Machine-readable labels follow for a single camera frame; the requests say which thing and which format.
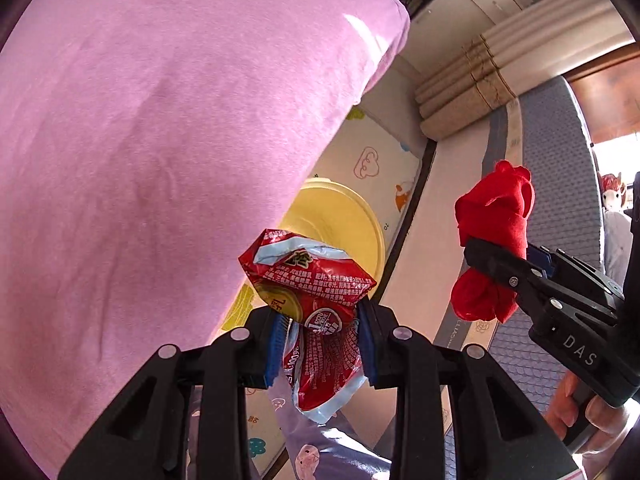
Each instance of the crumpled snack wrapper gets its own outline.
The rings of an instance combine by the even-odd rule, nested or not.
[[[284,230],[264,230],[238,260],[267,305],[325,335],[351,323],[376,285],[343,250]]]
[[[356,303],[376,285],[344,251],[266,229],[239,258],[262,300],[290,317],[282,367],[294,405],[324,424],[365,381]]]

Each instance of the pink pillow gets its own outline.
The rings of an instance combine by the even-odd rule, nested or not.
[[[162,344],[210,341],[404,44],[397,0],[33,0],[0,53],[0,407],[54,478]]]

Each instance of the red fabric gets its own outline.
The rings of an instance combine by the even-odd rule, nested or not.
[[[522,166],[514,168],[501,160],[493,173],[456,202],[460,245],[464,247],[469,237],[480,238],[526,258],[527,218],[533,202],[529,170]],[[451,305],[458,317],[466,321],[497,318],[504,323],[518,307],[515,297],[510,288],[469,269],[453,286]]]

